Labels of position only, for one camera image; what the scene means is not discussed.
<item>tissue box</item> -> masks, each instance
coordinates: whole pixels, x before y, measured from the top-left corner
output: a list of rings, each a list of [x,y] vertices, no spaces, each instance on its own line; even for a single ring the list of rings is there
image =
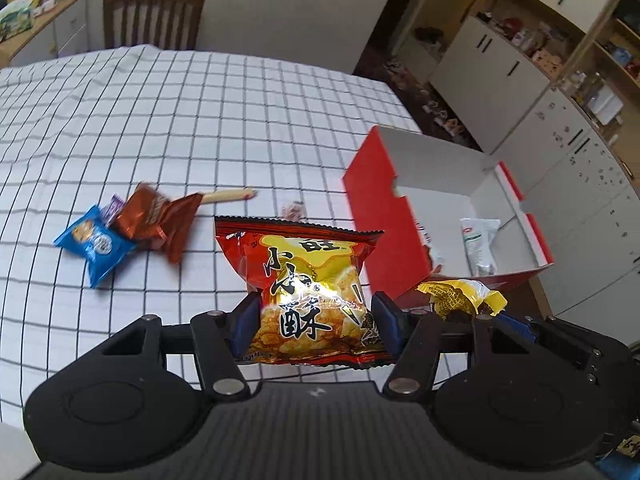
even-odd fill
[[[0,41],[33,27],[32,0],[14,0],[0,10]]]
[[[367,258],[371,290],[400,298],[403,308],[413,306],[408,298],[426,280],[467,278],[493,290],[507,290],[553,263],[535,219],[521,209],[523,196],[508,169],[484,153],[375,126],[343,182],[356,228],[385,231]],[[471,277],[462,218],[501,220],[492,243],[498,274]],[[431,259],[415,221],[444,258],[441,276],[431,276]]]

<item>chair backrest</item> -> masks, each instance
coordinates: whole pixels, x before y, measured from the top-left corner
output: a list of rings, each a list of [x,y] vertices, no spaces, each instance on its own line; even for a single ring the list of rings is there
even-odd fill
[[[105,48],[153,43],[194,50],[203,5],[204,0],[102,0]]]

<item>white checkered tablecloth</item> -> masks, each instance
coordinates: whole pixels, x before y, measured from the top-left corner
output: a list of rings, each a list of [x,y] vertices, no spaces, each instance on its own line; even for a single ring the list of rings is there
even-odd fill
[[[273,59],[138,46],[2,70],[0,420],[22,427],[38,384],[144,313],[177,324],[232,310],[246,289],[215,247],[213,215],[274,217],[303,200],[310,221],[353,228],[341,177],[376,123],[419,131],[384,83]],[[140,181],[172,198],[259,191],[248,202],[201,206],[181,266],[135,253],[92,290],[85,260],[52,241]],[[464,358],[450,354],[436,380]],[[168,368],[197,384],[192,356],[169,356]],[[242,371],[252,384],[381,384],[389,368]]]

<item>yellow snack wrapper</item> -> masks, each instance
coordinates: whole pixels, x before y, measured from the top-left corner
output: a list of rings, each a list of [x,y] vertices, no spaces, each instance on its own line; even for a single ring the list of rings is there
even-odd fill
[[[417,290],[431,294],[434,299],[433,309],[442,319],[447,319],[447,314],[452,310],[463,310],[471,315],[479,314],[478,308],[482,303],[486,303],[491,309],[492,316],[496,316],[507,306],[507,300],[500,292],[490,290],[475,280],[424,282],[418,285]]]

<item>wooden stick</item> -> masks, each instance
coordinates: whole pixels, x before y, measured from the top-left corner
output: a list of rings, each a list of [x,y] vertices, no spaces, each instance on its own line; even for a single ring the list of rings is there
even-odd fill
[[[234,202],[235,200],[248,200],[255,196],[255,189],[225,189],[212,193],[203,193],[201,204],[213,204],[214,202]]]

